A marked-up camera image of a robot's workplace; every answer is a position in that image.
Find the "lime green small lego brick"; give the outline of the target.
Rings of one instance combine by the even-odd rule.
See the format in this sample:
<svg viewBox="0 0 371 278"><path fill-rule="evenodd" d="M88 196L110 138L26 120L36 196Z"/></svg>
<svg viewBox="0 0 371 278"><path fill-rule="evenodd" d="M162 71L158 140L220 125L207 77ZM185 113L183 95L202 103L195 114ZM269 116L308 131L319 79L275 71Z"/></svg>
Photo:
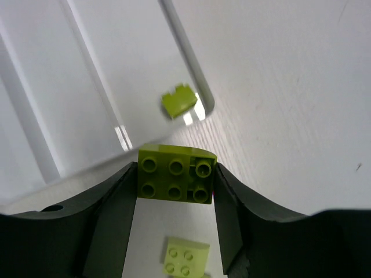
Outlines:
<svg viewBox="0 0 371 278"><path fill-rule="evenodd" d="M161 98L162 106L171 119L190 110L197 101L196 94L188 84L177 85L174 91L163 94Z"/></svg>

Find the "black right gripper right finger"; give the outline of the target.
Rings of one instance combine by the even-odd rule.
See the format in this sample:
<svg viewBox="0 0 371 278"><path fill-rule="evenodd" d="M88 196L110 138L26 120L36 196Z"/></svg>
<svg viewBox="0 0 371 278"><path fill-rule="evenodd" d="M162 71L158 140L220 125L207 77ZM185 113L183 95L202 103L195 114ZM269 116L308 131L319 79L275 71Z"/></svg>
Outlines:
<svg viewBox="0 0 371 278"><path fill-rule="evenodd" d="M369 210L301 214L250 189L222 164L213 184L226 276L370 276Z"/></svg>

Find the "lime green curved studded lego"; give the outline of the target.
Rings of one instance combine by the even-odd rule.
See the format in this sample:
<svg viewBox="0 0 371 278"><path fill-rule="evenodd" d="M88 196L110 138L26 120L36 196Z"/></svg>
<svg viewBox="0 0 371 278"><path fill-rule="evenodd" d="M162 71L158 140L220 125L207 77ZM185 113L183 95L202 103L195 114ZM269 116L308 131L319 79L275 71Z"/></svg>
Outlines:
<svg viewBox="0 0 371 278"><path fill-rule="evenodd" d="M144 144L138 152L137 196L211 204L217 156L194 147Z"/></svg>

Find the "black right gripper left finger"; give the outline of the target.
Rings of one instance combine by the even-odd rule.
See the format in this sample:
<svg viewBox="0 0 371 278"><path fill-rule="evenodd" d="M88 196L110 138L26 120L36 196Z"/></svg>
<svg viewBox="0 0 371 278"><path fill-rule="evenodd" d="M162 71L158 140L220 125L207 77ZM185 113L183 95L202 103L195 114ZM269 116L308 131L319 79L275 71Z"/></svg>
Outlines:
<svg viewBox="0 0 371 278"><path fill-rule="evenodd" d="M41 211L1 215L2 277L121 277L137 163Z"/></svg>

